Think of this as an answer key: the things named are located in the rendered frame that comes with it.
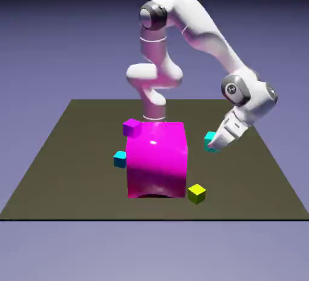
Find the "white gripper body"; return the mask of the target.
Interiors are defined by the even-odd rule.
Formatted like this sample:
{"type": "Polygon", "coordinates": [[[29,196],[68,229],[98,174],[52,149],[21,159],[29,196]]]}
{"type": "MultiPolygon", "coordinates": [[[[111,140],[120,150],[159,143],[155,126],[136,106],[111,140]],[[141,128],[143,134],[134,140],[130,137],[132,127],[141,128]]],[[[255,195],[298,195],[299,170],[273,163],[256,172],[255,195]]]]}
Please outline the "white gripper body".
{"type": "Polygon", "coordinates": [[[214,151],[220,151],[238,140],[248,129],[248,125],[241,122],[233,110],[226,114],[224,120],[219,125],[214,137],[208,144],[208,148],[214,151]]]}

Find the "small cyan cube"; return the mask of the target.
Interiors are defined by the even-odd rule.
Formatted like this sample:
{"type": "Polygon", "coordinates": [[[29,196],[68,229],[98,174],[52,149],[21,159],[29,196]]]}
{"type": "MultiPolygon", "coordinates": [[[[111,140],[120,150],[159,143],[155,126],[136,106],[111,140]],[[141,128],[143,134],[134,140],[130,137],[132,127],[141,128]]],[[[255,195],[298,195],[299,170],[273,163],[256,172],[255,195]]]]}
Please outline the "small cyan cube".
{"type": "Polygon", "coordinates": [[[117,151],[113,156],[113,164],[117,168],[126,168],[126,152],[117,151]]]}
{"type": "Polygon", "coordinates": [[[214,131],[208,131],[204,137],[204,149],[205,151],[209,151],[212,153],[217,153],[219,150],[217,149],[216,144],[213,144],[213,138],[215,137],[214,131]]]}

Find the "small purple cube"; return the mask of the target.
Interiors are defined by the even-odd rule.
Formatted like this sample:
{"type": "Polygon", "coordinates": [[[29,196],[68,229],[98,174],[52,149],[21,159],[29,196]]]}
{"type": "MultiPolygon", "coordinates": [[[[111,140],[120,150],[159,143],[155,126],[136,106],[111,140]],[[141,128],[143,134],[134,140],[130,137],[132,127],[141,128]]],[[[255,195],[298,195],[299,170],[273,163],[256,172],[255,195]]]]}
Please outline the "small purple cube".
{"type": "Polygon", "coordinates": [[[123,135],[125,137],[136,138],[142,130],[142,122],[136,119],[129,119],[123,122],[123,135]]]}

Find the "small yellow cube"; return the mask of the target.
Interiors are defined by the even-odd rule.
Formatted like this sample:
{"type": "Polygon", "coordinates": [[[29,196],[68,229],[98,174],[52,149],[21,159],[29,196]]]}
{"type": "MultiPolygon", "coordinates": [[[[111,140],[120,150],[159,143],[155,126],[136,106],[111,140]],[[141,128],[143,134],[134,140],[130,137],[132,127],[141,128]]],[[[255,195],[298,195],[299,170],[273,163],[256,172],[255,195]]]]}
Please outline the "small yellow cube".
{"type": "Polygon", "coordinates": [[[199,184],[192,185],[188,188],[188,199],[194,204],[203,202],[206,198],[206,189],[199,184]]]}

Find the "large magenta box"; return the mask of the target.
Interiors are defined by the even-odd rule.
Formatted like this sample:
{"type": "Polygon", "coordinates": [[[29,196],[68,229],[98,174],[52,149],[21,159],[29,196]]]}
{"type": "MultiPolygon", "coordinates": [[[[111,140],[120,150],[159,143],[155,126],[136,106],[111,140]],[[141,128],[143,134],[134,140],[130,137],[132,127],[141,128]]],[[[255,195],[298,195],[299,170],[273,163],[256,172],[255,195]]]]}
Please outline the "large magenta box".
{"type": "Polygon", "coordinates": [[[127,137],[126,171],[129,198],[186,193],[188,145],[183,122],[142,122],[138,137],[127,137]]]}

